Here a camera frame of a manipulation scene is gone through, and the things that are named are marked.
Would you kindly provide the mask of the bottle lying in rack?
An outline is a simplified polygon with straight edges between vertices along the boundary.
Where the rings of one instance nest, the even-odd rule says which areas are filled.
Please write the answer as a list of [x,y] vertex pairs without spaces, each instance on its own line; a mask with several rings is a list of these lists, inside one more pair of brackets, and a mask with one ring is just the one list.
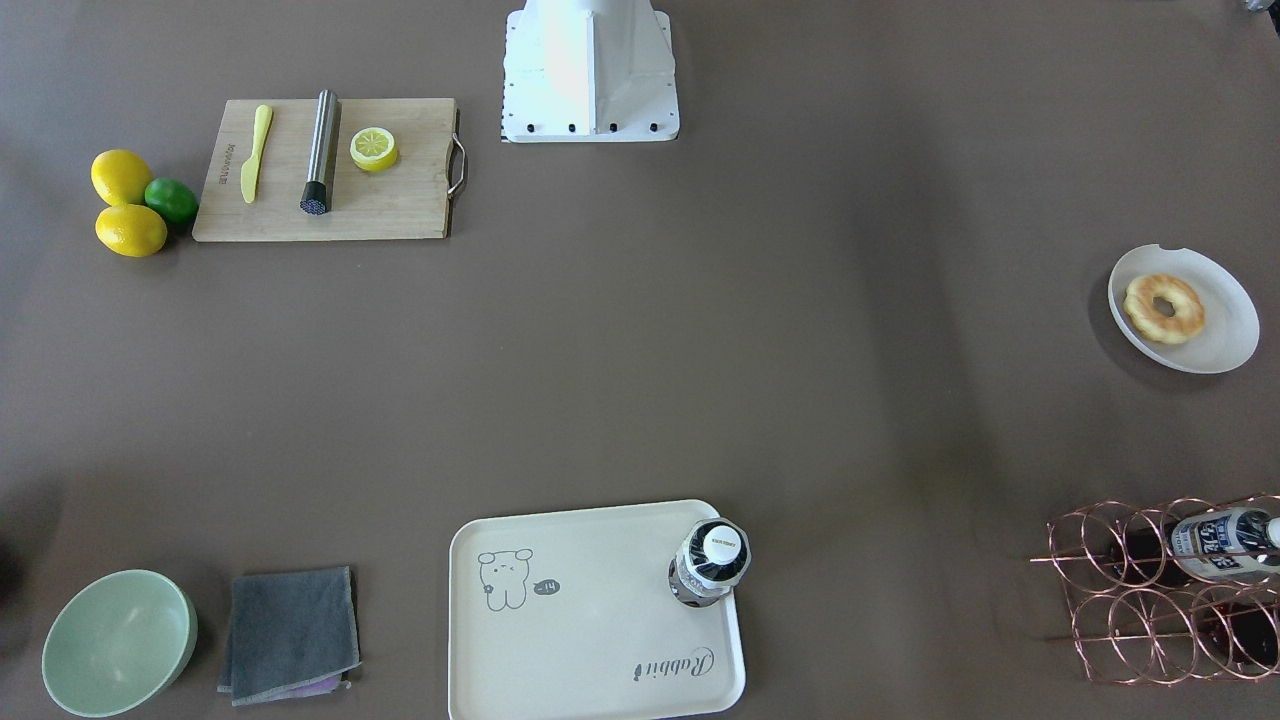
[[1125,584],[1176,589],[1197,582],[1267,582],[1277,577],[1277,516],[1257,507],[1202,512],[1125,530],[1107,548]]

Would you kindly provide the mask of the yellow lemon lower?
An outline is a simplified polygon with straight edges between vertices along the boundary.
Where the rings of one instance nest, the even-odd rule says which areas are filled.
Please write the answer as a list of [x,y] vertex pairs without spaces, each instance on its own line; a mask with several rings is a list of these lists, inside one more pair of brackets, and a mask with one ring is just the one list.
[[159,252],[169,234],[165,220],[140,204],[105,208],[95,222],[95,232],[108,249],[127,258]]

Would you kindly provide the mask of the yellow plastic knife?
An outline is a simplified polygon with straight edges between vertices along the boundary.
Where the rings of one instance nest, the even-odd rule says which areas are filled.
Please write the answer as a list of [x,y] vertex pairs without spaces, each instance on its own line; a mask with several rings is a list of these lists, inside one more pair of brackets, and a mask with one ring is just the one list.
[[259,173],[273,115],[274,110],[268,104],[260,104],[255,109],[250,155],[242,164],[239,174],[239,191],[244,204],[253,204],[257,197]]

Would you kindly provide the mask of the white round plate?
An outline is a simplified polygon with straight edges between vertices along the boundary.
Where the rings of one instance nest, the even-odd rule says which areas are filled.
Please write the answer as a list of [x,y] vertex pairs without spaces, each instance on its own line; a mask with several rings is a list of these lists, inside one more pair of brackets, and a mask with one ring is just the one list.
[[[1207,311],[1206,329],[1183,345],[1147,340],[1123,310],[1129,283],[1160,273],[1185,281]],[[1193,249],[1148,243],[1125,252],[1110,272],[1105,297],[1128,342],[1157,364],[1178,372],[1201,375],[1233,372],[1253,356],[1260,342],[1260,319],[1245,288],[1229,270]]]

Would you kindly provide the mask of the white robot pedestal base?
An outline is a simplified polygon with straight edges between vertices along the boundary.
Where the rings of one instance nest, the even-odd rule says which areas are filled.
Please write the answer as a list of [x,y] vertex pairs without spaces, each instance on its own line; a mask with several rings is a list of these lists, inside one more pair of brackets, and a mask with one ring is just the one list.
[[503,69],[508,143],[678,137],[671,19],[649,1],[527,1],[506,18]]

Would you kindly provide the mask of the glazed ring donut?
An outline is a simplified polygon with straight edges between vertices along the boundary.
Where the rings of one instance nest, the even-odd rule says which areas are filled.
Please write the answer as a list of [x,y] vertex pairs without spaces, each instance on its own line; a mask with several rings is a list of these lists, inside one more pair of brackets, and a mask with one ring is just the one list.
[[1132,281],[1123,310],[1140,336],[1161,345],[1188,343],[1207,325],[1206,309],[1196,288],[1165,273]]

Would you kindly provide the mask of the mint green bowl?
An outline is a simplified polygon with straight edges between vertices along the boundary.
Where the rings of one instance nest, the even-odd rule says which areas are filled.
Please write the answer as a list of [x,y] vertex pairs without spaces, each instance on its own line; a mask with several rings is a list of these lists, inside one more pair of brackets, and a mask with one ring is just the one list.
[[131,711],[183,673],[197,633],[195,606],[168,577],[145,569],[105,575],[50,626],[41,657],[46,692],[79,717]]

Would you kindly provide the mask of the steel cylindrical muddler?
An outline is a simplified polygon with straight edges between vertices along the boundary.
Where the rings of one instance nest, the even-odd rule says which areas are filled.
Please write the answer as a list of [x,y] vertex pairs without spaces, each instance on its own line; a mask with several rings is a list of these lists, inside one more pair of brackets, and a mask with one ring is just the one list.
[[332,208],[339,123],[340,101],[333,90],[325,88],[317,96],[307,173],[300,200],[300,209],[312,217],[324,215]]

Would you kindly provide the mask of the grey folded cloth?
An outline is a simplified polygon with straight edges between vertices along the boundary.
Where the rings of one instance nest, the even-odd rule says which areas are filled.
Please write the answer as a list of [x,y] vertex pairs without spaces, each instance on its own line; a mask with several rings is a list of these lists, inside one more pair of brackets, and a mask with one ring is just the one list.
[[337,691],[361,662],[348,566],[232,582],[218,692],[236,707]]

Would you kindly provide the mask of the yellow lemon upper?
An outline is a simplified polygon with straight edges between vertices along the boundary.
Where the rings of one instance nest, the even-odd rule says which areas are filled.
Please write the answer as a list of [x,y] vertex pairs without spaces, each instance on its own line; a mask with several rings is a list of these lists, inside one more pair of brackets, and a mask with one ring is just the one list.
[[90,177],[96,193],[108,206],[145,204],[145,191],[154,181],[145,159],[127,149],[100,152],[92,160]]

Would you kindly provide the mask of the green lime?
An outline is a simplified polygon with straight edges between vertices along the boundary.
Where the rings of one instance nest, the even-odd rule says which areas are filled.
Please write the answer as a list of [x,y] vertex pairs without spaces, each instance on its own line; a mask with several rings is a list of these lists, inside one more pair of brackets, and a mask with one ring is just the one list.
[[151,179],[143,190],[143,204],[169,225],[189,225],[198,214],[195,192],[173,178]]

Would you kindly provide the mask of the half lemon slice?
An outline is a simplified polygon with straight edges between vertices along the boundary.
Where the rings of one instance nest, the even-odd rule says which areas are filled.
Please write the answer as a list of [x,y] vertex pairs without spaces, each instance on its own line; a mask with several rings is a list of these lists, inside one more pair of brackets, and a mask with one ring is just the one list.
[[376,126],[366,127],[353,133],[349,158],[360,170],[383,172],[398,161],[399,147],[390,131]]

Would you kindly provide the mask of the yellow lemon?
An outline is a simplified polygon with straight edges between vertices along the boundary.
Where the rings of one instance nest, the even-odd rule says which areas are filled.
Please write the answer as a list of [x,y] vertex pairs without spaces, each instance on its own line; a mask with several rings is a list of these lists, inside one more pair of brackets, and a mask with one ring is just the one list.
[[108,206],[145,204],[145,191],[154,181],[145,159],[127,149],[100,152],[92,160],[90,177],[96,193]]
[[140,204],[105,208],[95,222],[95,232],[108,249],[127,258],[159,252],[169,234],[165,220]]

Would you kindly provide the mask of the dark tea bottle on tray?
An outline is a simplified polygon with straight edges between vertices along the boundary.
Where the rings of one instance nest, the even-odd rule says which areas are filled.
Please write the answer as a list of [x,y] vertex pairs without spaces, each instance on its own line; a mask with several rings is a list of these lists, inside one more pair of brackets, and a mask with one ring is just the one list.
[[671,594],[694,609],[727,598],[750,568],[748,534],[727,518],[698,521],[678,546],[668,568]]

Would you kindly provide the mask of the cream rabbit tray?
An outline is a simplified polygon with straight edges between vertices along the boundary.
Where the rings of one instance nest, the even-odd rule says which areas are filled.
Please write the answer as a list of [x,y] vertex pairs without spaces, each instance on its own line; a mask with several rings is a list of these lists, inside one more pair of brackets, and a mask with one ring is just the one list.
[[486,518],[451,542],[453,719],[662,719],[742,696],[732,596],[704,609],[669,583],[695,498]]

